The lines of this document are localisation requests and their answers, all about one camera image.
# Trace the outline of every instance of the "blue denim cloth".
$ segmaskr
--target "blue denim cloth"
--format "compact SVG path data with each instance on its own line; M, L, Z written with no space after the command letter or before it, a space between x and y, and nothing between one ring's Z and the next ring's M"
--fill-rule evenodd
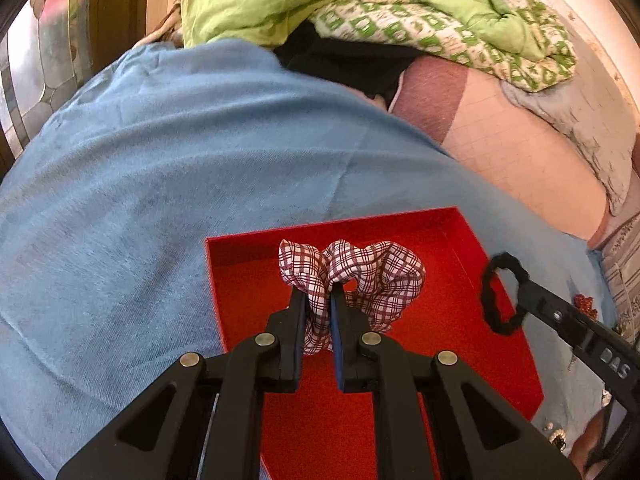
M52 480L181 354L221 351L204 238L451 205L487 253L613 312L584 241L344 88L239 40L130 51L0 186L0 418ZM540 322L525 330L545 391L534 423L571 441L602 384L580 363L567 372L569 349Z

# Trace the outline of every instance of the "red tray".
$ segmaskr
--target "red tray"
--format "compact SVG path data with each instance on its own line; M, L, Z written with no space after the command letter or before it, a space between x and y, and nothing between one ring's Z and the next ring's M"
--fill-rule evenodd
M287 306L290 288L278 270L283 238L321 250L340 238L359 247L391 240L410 248L425 265L426 282L388 334L413 352L455 351L520 413L536 413L543 394L529 346L522 331L499 336L482 320L480 276L488 258L456 208L207 238L226 350L262 332L269 314ZM513 314L499 280L494 289L503 316ZM329 352L304 358L298 393L266 396L262 461L273 480L377 478L370 395L338 391Z

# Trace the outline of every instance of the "striped fabric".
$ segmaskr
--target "striped fabric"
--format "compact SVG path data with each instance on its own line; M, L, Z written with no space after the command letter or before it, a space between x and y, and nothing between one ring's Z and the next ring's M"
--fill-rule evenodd
M602 269L618 311L617 332L634 344L640 333L640 215L605 245Z
M420 258L394 242L360 249L337 240L320 252L310 245L283 240L278 263L284 282L309 296L305 355L332 349L328 298L335 282L356 280L356 290L345 293L347 304L367 314L372 330L386 332L418 297L425 277Z

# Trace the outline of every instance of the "red and white plaid fabric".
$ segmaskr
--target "red and white plaid fabric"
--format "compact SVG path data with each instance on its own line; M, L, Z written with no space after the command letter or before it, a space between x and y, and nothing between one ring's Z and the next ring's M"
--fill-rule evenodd
M420 294L425 277L418 256L394 242L359 249L338 240L320 252L310 245L283 240L278 262L284 282L309 296L305 355L331 349L328 299L334 282L355 279L356 290L345 293L347 304L367 314L372 330L386 332Z

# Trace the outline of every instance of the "screw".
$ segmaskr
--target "screw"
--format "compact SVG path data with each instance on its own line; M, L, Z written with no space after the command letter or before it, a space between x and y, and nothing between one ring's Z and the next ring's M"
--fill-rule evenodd
M451 350L443 350L438 354L438 361L446 366L452 366L458 362L458 356Z
M362 342L365 345L375 346L382 342L382 337L378 332L365 332L362 334Z
M185 368L195 366L200 361L200 356L196 352L187 352L180 357L180 364Z
M269 332L262 332L255 337L258 346L269 346L276 342L276 337Z

